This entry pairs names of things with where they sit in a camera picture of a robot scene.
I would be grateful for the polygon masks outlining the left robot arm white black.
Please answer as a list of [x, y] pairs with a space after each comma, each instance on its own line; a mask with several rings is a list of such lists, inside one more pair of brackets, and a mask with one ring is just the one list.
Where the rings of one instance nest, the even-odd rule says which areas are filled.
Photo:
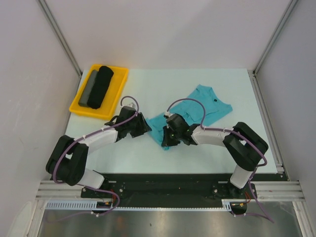
[[119, 115], [97, 131], [77, 139], [68, 135], [61, 136], [45, 169], [55, 181], [70, 186], [91, 187], [92, 192], [102, 198], [108, 194], [109, 185], [104, 182], [102, 174], [86, 168], [88, 155], [105, 145], [118, 142], [127, 134], [135, 138], [151, 130], [142, 113], [133, 107], [124, 106]]

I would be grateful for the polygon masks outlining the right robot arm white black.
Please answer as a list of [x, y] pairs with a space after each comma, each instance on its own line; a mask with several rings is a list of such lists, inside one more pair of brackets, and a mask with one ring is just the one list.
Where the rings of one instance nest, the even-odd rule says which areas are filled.
[[246, 123], [238, 122], [230, 129], [202, 127], [194, 123], [188, 125], [179, 114], [165, 115], [166, 125], [163, 127], [162, 147], [185, 145], [215, 145], [225, 147], [236, 163], [230, 177], [228, 193], [239, 198], [245, 193], [245, 185], [253, 177], [260, 166], [267, 164], [264, 154], [269, 146]]

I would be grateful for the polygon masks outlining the turquoise t-shirt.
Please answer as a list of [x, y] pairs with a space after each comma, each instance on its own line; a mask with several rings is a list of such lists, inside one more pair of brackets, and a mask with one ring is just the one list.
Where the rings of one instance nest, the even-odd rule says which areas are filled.
[[[201, 84], [187, 96], [186, 100], [168, 106], [171, 113], [181, 115], [188, 125], [203, 123], [204, 126], [210, 126], [233, 111], [230, 104], [222, 102], [216, 96], [212, 87]], [[163, 127], [167, 125], [163, 115], [164, 112], [146, 119], [152, 129], [149, 136], [159, 147], [163, 139]]]

